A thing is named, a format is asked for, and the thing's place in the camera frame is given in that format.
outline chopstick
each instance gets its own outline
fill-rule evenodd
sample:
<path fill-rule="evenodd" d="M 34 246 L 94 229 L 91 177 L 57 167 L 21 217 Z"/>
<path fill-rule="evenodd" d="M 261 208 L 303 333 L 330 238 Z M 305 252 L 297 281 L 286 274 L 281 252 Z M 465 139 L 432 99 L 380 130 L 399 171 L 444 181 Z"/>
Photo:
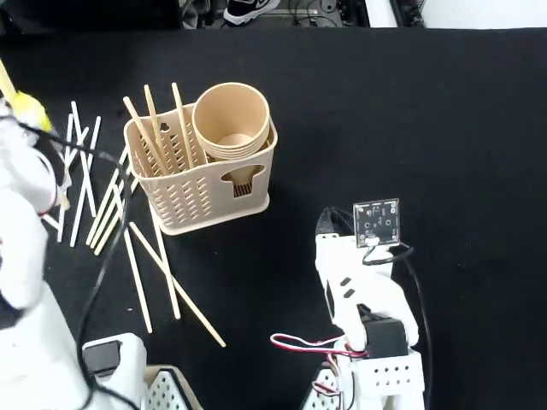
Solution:
<path fill-rule="evenodd" d="M 0 59 L 0 91 L 2 91 L 3 96 L 9 103 L 11 103 L 17 95 L 17 90 L 9 78 L 8 71 L 3 65 L 2 59 Z"/>
<path fill-rule="evenodd" d="M 186 158 L 188 159 L 188 167 L 194 168 L 194 159 L 191 154 L 190 140 L 188 139 L 188 133 L 186 132 L 186 121 L 185 121 L 185 112 L 184 106 L 182 105 L 182 100 L 180 99 L 179 87 L 177 83 L 172 83 L 171 88 L 173 89 L 174 102 L 177 106 L 177 114 L 179 115 L 180 128 L 182 129 L 182 138 L 185 141 L 186 148 Z"/>
<path fill-rule="evenodd" d="M 97 117 L 95 120 L 95 127 L 93 128 L 93 135 L 91 137 L 91 149 L 95 149 L 97 146 L 97 139 L 99 136 L 99 128 L 101 127 L 101 117 Z M 91 171 L 91 164 L 93 163 L 93 155 L 89 154 L 87 156 L 87 161 L 84 164 L 84 167 L 87 168 L 88 172 Z M 74 224 L 72 228 L 72 236 L 70 237 L 70 247 L 73 248 L 76 244 L 76 237 L 78 236 L 79 223 L 82 217 L 82 210 L 84 209 L 84 200 L 85 200 L 85 187 L 82 185 L 79 190 L 78 206 L 76 207 L 76 216 L 74 218 Z"/>
<path fill-rule="evenodd" d="M 126 158 L 127 158 L 127 147 L 124 147 L 123 151 L 121 151 L 120 159 L 118 160 L 118 162 L 120 164 L 123 164 Z M 109 186 L 107 187 L 106 192 L 104 194 L 104 198 L 101 201 L 99 210 L 97 211 L 97 216 L 93 220 L 91 229 L 89 230 L 89 233 L 87 234 L 87 239 L 85 240 L 86 245 L 89 245 L 91 243 L 91 240 L 93 239 L 93 235 L 95 235 L 95 232 L 97 231 L 99 222 L 101 221 L 101 218 L 103 217 L 103 214 L 104 214 L 104 210 L 106 209 L 106 205 L 109 202 L 110 193 L 113 191 L 114 185 L 116 183 L 116 180 L 118 179 L 119 174 L 120 172 L 118 171 L 118 168 L 116 168 L 114 170 L 114 173 L 112 174 L 112 178 L 110 179 Z"/>
<path fill-rule="evenodd" d="M 135 188 L 137 188 L 137 185 L 138 185 L 138 181 L 134 179 L 133 182 L 131 183 L 131 193 L 135 191 Z M 110 224 L 108 228 L 106 229 L 103 235 L 103 238 L 101 239 L 101 242 L 99 242 L 98 246 L 95 248 L 95 252 L 93 252 L 95 256 L 99 256 L 101 252 L 103 251 L 104 245 L 106 245 L 106 242 L 109 240 L 110 235 L 112 235 L 112 231 L 114 230 L 116 222 L 118 222 L 118 219 L 120 218 L 120 216 L 121 216 L 121 211 L 117 210 L 115 213 L 115 217 L 112 218 L 112 220 L 110 221 Z"/>
<path fill-rule="evenodd" d="M 116 171 L 115 171 L 114 174 L 117 178 L 118 175 L 120 174 L 120 172 L 116 173 Z M 128 174 L 129 174 L 129 167 L 127 167 L 127 170 L 126 170 L 126 175 L 128 175 Z M 120 181 L 119 184 L 114 182 L 112 188 L 114 189 L 114 185 L 115 185 L 115 186 L 118 187 L 119 191 L 122 191 L 124 184 L 125 184 L 124 180 Z M 99 241 L 99 239 L 101 238 L 101 235 L 103 234 L 104 228 L 109 223 L 110 217 L 112 216 L 112 213 L 114 212 L 114 209 L 115 209 L 115 198 L 112 197 L 112 201 L 110 201 L 108 209 L 104 213 L 104 216 L 103 216 L 101 222 L 99 224 L 97 224 L 97 229 L 94 233 L 94 236 L 91 238 L 91 243 L 90 243 L 91 248 L 95 248 L 95 245 L 97 245 L 97 242 Z"/>
<path fill-rule="evenodd" d="M 122 215 L 123 204 L 121 203 L 120 192 L 118 187 L 115 185 L 114 188 L 114 199 L 118 205 L 117 215 Z M 144 323 L 146 324 L 146 330 L 149 333 L 152 333 L 152 323 L 150 321 L 150 312 L 148 311 L 148 305 L 146 304 L 146 298 L 144 297 L 143 283 L 140 280 L 140 275 L 138 273 L 137 259 L 135 258 L 135 251 L 131 243 L 131 237 L 129 236 L 129 230 L 125 229 L 123 232 L 123 237 L 126 241 L 127 255 L 129 256 L 129 262 L 131 264 L 131 270 L 133 273 L 133 279 L 135 280 L 135 287 L 137 288 L 138 302 L 140 303 L 140 309 L 143 313 Z"/>
<path fill-rule="evenodd" d="M 146 97 L 146 105 L 148 106 L 148 111 L 150 112 L 150 120 L 152 122 L 152 129 L 154 130 L 154 137 L 156 138 L 158 147 L 161 147 L 162 133 L 160 130 L 160 126 L 157 122 L 156 107 L 154 106 L 154 100 L 152 99 L 152 93 L 150 92 L 148 84 L 144 85 L 144 96 Z M 173 141 L 171 141 L 171 138 L 169 136 L 166 136 L 163 140 L 166 142 L 165 145 L 169 149 L 169 154 L 171 154 L 172 158 L 174 158 L 174 165 L 176 166 L 177 155 L 174 153 Z M 167 166 L 168 158 L 163 150 L 161 151 L 161 154 L 163 156 L 164 163 Z"/>
<path fill-rule="evenodd" d="M 148 132 L 144 128 L 143 122 L 138 117 L 137 111 L 135 110 L 135 107 L 133 107 L 133 104 L 129 97 L 123 97 L 123 102 L 126 104 L 127 111 L 129 111 L 129 114 L 131 115 L 133 121 L 135 121 L 135 124 L 137 125 L 138 131 L 141 133 L 141 135 L 144 138 L 144 141 L 148 145 L 148 148 L 150 149 L 150 153 L 154 157 L 154 160 L 157 163 L 157 166 L 160 168 L 160 171 L 163 175 L 169 175 L 169 171 L 166 167 L 166 165 L 163 163 L 163 157 L 158 153 L 156 144 L 154 141 L 150 139 L 150 135 L 148 135 Z"/>
<path fill-rule="evenodd" d="M 150 216 L 152 217 L 152 222 L 154 223 L 154 232 L 156 233 L 157 245 L 160 248 L 160 255 L 162 256 L 162 260 L 168 272 L 165 274 L 165 279 L 168 282 L 169 298 L 171 299 L 171 305 L 173 306 L 173 314 L 176 319 L 180 319 L 179 304 L 177 303 L 177 296 L 174 293 L 173 275 L 171 274 L 171 269 L 169 267 L 168 254 L 165 251 L 165 244 L 163 243 L 162 231 L 160 230 L 160 225 L 157 220 L 156 214 L 154 210 L 152 209 L 152 206 L 150 204 L 149 206 L 150 206 Z"/>
<path fill-rule="evenodd" d="M 74 116 L 74 128 L 76 129 L 76 136 L 78 140 L 80 140 L 82 136 L 82 127 L 79 123 L 78 107 L 76 106 L 75 101 L 71 101 L 70 105 L 72 106 L 72 114 Z M 91 216 L 95 218 L 97 216 L 97 209 L 95 208 L 95 198 L 93 197 L 93 189 L 91 188 L 91 178 L 89 176 L 89 170 L 87 169 L 84 151 L 79 152 L 79 158 L 82 162 L 82 169 L 84 171 L 83 185 L 85 186 L 85 191 L 87 192 L 87 200 L 89 201 Z"/>
<path fill-rule="evenodd" d="M 162 272 L 165 275 L 169 274 L 169 270 L 166 268 L 166 265 L 168 264 L 167 261 L 162 261 L 160 257 L 157 255 L 155 250 L 152 248 L 150 243 L 146 240 L 143 233 L 139 230 L 139 228 L 135 225 L 134 222 L 129 222 L 129 227 L 133 231 L 133 233 L 137 236 L 138 240 L 143 244 L 144 248 L 148 251 L 154 262 L 159 266 L 160 269 L 162 269 Z M 215 330 L 215 328 L 210 324 L 210 322 L 207 320 L 207 318 L 203 315 L 201 310 L 196 306 L 196 304 L 192 301 L 192 299 L 188 296 L 188 294 L 185 292 L 185 290 L 182 288 L 182 286 L 179 284 L 177 279 L 173 277 L 173 285 L 177 293 L 180 295 L 180 297 L 183 299 L 183 301 L 188 305 L 188 307 L 191 309 L 191 311 L 197 316 L 197 318 L 202 322 L 203 326 L 205 326 L 205 329 L 211 334 L 211 336 L 220 344 L 221 347 L 225 348 L 226 343 L 224 340 L 222 340 L 221 335 L 218 334 L 218 332 Z"/>

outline paper cup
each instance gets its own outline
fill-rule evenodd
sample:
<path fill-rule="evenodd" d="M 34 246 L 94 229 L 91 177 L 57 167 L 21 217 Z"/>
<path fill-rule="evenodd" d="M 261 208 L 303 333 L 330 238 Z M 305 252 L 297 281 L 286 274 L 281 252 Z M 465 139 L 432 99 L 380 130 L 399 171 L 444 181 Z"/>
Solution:
<path fill-rule="evenodd" d="M 257 89 L 224 83 L 209 88 L 197 99 L 191 119 L 205 152 L 219 160 L 238 160 L 264 145 L 270 110 Z"/>

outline sneaker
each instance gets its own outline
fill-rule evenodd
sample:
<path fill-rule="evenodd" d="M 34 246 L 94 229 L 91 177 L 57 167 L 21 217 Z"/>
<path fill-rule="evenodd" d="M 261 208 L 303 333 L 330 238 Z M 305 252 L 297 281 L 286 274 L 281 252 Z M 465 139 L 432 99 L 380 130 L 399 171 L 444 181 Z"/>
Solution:
<path fill-rule="evenodd" d="M 259 15 L 279 6 L 280 0 L 229 0 L 224 10 L 224 20 L 234 26 L 248 23 Z"/>

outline cable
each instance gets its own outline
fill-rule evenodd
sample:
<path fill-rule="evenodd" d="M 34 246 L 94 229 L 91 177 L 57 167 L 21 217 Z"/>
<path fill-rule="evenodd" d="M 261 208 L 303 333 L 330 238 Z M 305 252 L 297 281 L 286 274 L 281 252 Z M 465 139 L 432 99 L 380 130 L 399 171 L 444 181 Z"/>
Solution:
<path fill-rule="evenodd" d="M 295 5 L 295 8 L 294 10 L 291 8 L 292 6 L 292 0 L 289 0 L 289 3 L 287 5 L 287 8 L 289 9 L 289 14 L 292 16 L 293 18 L 293 24 L 294 26 L 299 26 L 300 25 L 300 22 L 301 21 L 313 21 L 314 19 L 323 19 L 323 20 L 327 20 L 329 21 L 333 27 L 336 27 L 336 28 L 339 28 L 339 25 L 336 24 L 336 21 L 334 21 L 333 19 L 331 19 L 330 17 L 326 17 L 325 15 L 311 15 L 309 13 L 309 6 L 312 5 L 312 3 L 314 2 L 315 0 L 310 0 L 308 2 L 308 4 L 306 5 L 306 17 L 302 17 L 302 18 L 298 18 L 297 16 L 297 12 L 298 12 L 298 7 L 300 6 L 300 3 L 302 2 L 302 0 L 297 0 L 296 2 L 296 5 Z M 325 11 L 323 10 L 322 8 L 322 3 L 321 3 L 321 0 L 317 0 L 320 2 L 320 8 L 323 12 L 327 13 L 327 14 L 331 14 L 334 10 L 331 10 L 331 11 Z"/>
<path fill-rule="evenodd" d="M 13 118 L 13 117 L 4 116 L 4 117 L 0 117 L 0 120 L 2 118 Z M 131 188 L 130 188 L 131 184 L 130 184 L 129 178 L 126 175 L 126 172 L 125 172 L 125 169 L 123 168 L 123 166 L 118 162 L 118 160 L 116 158 L 114 158 L 108 152 L 101 151 L 101 150 L 98 150 L 98 149 L 87 148 L 85 146 L 78 145 L 78 144 L 73 143 L 73 142 L 65 141 L 64 139 L 61 139 L 58 136 L 49 134 L 48 132 L 45 132 L 45 131 L 40 130 L 38 128 L 33 128 L 33 127 L 23 123 L 23 122 L 19 122 L 18 120 L 17 120 L 17 122 L 19 123 L 19 126 L 21 128 L 23 128 L 25 130 L 28 130 L 29 132 L 34 132 L 34 133 L 38 134 L 38 136 L 41 137 L 41 138 L 48 138 L 49 140 L 55 141 L 55 142 L 65 146 L 65 147 L 70 147 L 70 148 L 76 149 L 78 151 L 83 151 L 83 152 L 86 152 L 86 154 L 94 155 L 95 157 L 97 157 L 99 159 L 102 159 L 102 160 L 105 160 L 105 161 L 110 161 L 115 165 L 116 168 L 118 168 L 118 171 L 120 172 L 120 177 L 124 182 L 124 195 L 125 195 L 125 198 L 126 198 L 126 203 L 125 203 L 125 205 L 123 207 L 123 210 L 122 210 L 122 213 L 121 213 L 121 224 L 120 224 L 120 227 L 119 227 L 118 231 L 115 233 L 114 239 L 113 239 L 113 241 L 112 241 L 112 243 L 111 243 L 111 245 L 110 245 L 110 247 L 109 247 L 109 249 L 106 253 L 106 256 L 105 256 L 104 261 L 103 261 L 103 265 L 101 266 L 101 269 L 99 270 L 99 274 L 97 275 L 97 281 L 95 282 L 95 286 L 93 286 L 93 289 L 92 289 L 92 291 L 89 295 L 89 298 L 87 299 L 87 302 L 85 303 L 84 313 L 82 314 L 82 318 L 79 322 L 78 337 L 76 339 L 76 354 L 77 354 L 79 369 L 82 372 L 82 377 L 84 378 L 85 383 L 87 384 L 87 386 L 90 389 L 89 395 L 87 396 L 87 398 L 85 399 L 84 404 L 79 408 L 79 410 L 84 410 L 91 404 L 93 394 L 96 391 L 104 393 L 106 395 L 110 395 L 110 396 L 114 397 L 115 399 L 117 399 L 119 401 L 122 401 L 123 403 L 127 404 L 133 410 L 139 410 L 138 406 L 135 405 L 135 403 L 131 402 L 131 400 L 129 400 L 125 396 L 121 395 L 120 393 L 118 393 L 116 391 L 113 391 L 111 389 L 108 389 L 104 386 L 99 385 L 97 383 L 97 380 L 90 374 L 89 369 L 87 368 L 87 365 L 85 364 L 84 355 L 83 355 L 83 345 L 84 345 L 85 335 L 87 333 L 87 326 L 89 325 L 89 320 L 90 320 L 90 317 L 91 317 L 91 312 L 93 310 L 95 302 L 97 301 L 99 290 L 101 289 L 101 286 L 103 285 L 103 281 L 104 281 L 104 277 L 106 275 L 106 271 L 107 271 L 107 269 L 110 265 L 110 262 L 114 258 L 114 252 L 116 250 L 116 246 L 117 246 L 118 242 L 120 241 L 121 235 L 123 234 L 123 232 L 127 228 L 127 223 L 128 223 L 128 212 L 127 211 L 129 209 L 129 202 L 130 202 L 130 199 L 131 199 Z"/>
<path fill-rule="evenodd" d="M 408 259 L 403 259 L 404 265 L 407 267 L 410 276 L 414 280 L 416 286 L 416 292 L 418 293 L 418 302 L 420 303 L 421 319 L 424 322 L 424 330 L 426 331 L 426 342 L 427 342 L 427 392 L 426 392 L 426 410 L 431 408 L 431 395 L 433 387 L 433 345 L 431 339 L 431 332 L 429 330 L 429 322 L 427 321 L 426 308 L 424 303 L 424 296 L 421 292 L 420 281 L 418 280 L 418 275 L 416 271 L 410 264 Z"/>
<path fill-rule="evenodd" d="M 356 403 L 356 374 L 351 371 L 351 383 L 353 384 L 353 393 L 351 395 L 351 403 L 345 410 L 351 410 L 353 405 Z"/>
<path fill-rule="evenodd" d="M 400 244 L 407 249 L 401 254 L 393 255 L 391 258 L 378 259 L 376 261 L 365 261 L 365 259 L 368 258 L 376 249 L 375 246 L 370 247 L 368 252 L 362 257 L 362 264 L 366 267 L 376 267 L 378 265 L 384 265 L 386 263 L 395 263 L 406 260 L 409 256 L 412 255 L 412 253 L 414 252 L 414 248 L 403 242 L 401 242 Z"/>
<path fill-rule="evenodd" d="M 351 350 L 348 350 L 348 349 L 338 350 L 336 348 L 324 348 L 324 347 L 322 347 L 322 346 L 325 346 L 326 344 L 334 343 L 334 342 L 340 340 L 342 337 L 344 337 L 344 336 L 334 337 L 332 339 L 322 341 L 322 342 L 308 342 L 308 341 L 302 339 L 301 337 L 287 335 L 285 333 L 274 333 L 272 336 L 270 336 L 270 342 L 274 346 L 277 346 L 278 348 L 281 348 L 281 349 L 284 349 L 284 350 L 289 350 L 291 352 L 340 354 L 342 356 L 347 356 L 347 357 L 350 357 L 350 358 L 351 357 L 362 358 L 362 357 L 367 357 L 368 356 L 368 352 L 366 350 L 363 351 L 363 352 L 354 352 L 354 351 L 351 351 Z M 287 339 L 287 340 L 292 340 L 292 341 L 295 341 L 295 342 L 299 342 L 299 343 L 305 345 L 306 347 L 295 346 L 294 344 L 284 343 L 284 342 L 281 342 L 279 339 Z"/>
<path fill-rule="evenodd" d="M 415 286 L 416 286 L 416 292 L 418 293 L 418 303 L 420 303 L 420 313 L 421 313 L 421 319 L 424 324 L 424 331 L 426 333 L 426 343 L 427 343 L 427 392 L 426 392 L 426 398 L 425 398 L 425 407 L 426 410 L 429 410 L 431 406 L 431 395 L 432 395 L 432 387 L 433 387 L 433 349 L 432 349 L 432 339 L 431 339 L 431 331 L 429 329 L 429 322 L 427 321 L 426 316 L 426 304 L 424 302 L 424 296 L 421 291 L 421 285 L 420 281 L 418 279 L 418 275 L 416 275 L 416 271 L 412 267 L 412 265 L 409 262 L 409 256 L 414 252 L 414 248 L 407 245 L 406 243 L 401 242 L 401 245 L 406 248 L 404 252 L 402 252 L 399 255 L 392 256 L 391 258 L 386 259 L 380 259 L 376 261 L 365 261 L 367 257 L 369 257 L 373 251 L 376 249 L 375 246 L 371 246 L 368 252 L 363 256 L 362 258 L 362 264 L 365 266 L 377 266 L 377 265 L 384 265 L 385 263 L 395 263 L 398 261 L 404 262 L 404 265 L 406 266 L 407 270 L 409 271 L 409 275 L 414 280 Z"/>

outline black table surface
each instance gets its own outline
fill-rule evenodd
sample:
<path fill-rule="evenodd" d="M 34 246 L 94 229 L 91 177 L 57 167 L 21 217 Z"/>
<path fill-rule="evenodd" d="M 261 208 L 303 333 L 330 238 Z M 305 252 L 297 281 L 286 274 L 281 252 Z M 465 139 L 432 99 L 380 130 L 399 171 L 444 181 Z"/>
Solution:
<path fill-rule="evenodd" d="M 145 112 L 145 83 L 159 112 L 174 105 L 173 81 L 187 102 L 216 83 L 249 83 L 279 130 L 267 211 L 165 239 L 174 275 L 228 347 L 185 305 L 174 320 L 165 279 L 136 241 L 154 333 L 122 246 L 89 338 L 138 334 L 149 362 L 180 367 L 206 408 L 297 408 L 322 358 L 268 337 L 339 334 L 315 272 L 316 218 L 325 206 L 400 197 L 431 321 L 433 408 L 544 408 L 547 31 L 142 32 L 4 40 L 0 50 L 61 133 L 75 100 L 83 124 L 103 117 L 98 148 L 115 155 L 121 99 Z M 111 172 L 97 161 L 97 193 Z M 147 215 L 141 191 L 132 219 L 153 238 Z M 75 249 L 52 240 L 46 262 L 73 331 L 102 261 L 83 244 L 90 224 L 86 214 Z M 396 276 L 417 309 L 403 266 Z"/>

